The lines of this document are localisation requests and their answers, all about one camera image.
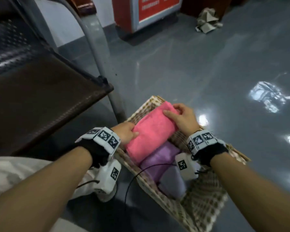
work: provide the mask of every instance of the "wicker basket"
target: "wicker basket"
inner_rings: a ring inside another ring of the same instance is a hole
[[[159,96],[152,96],[128,121],[136,124],[164,101]],[[186,146],[186,140],[187,137],[180,131],[177,131],[169,138],[169,141],[179,149],[190,153]],[[231,156],[243,164],[250,161],[248,157],[235,150],[231,145],[228,145],[228,149]],[[115,156],[134,175],[141,171],[122,149],[119,148]],[[162,194],[145,172],[141,173],[137,180],[140,187],[188,231],[210,231],[227,200],[227,192],[212,170],[209,170],[207,174],[201,174],[198,179],[193,180],[186,195],[181,200],[170,199]]]

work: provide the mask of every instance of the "red board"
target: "red board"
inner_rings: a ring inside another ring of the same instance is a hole
[[[179,0],[139,0],[139,21],[179,3]]]

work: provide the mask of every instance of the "forearm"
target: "forearm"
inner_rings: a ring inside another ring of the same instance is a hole
[[[92,164],[77,147],[0,195],[0,232],[49,231]]]
[[[290,195],[227,153],[211,166],[232,201],[256,231],[290,231]]]

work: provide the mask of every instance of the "trash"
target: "trash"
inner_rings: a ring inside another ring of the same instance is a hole
[[[216,28],[221,28],[222,23],[219,22],[219,19],[215,17],[215,10],[213,8],[206,7],[201,11],[197,19],[197,26],[195,27],[196,31],[208,33]]]

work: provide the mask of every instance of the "floor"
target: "floor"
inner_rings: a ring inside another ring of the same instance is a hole
[[[185,15],[124,40],[108,36],[127,115],[151,95],[192,107],[202,125],[252,159],[249,166],[290,192],[290,0],[254,0],[235,8],[222,29],[207,35]],[[89,54],[73,61],[91,73]],[[62,148],[89,128],[114,125],[105,98],[55,133]],[[134,184],[129,214],[123,199],[132,175],[123,169],[116,199],[85,196],[68,204],[66,217],[93,231],[183,231]],[[253,231],[229,200],[213,231]]]

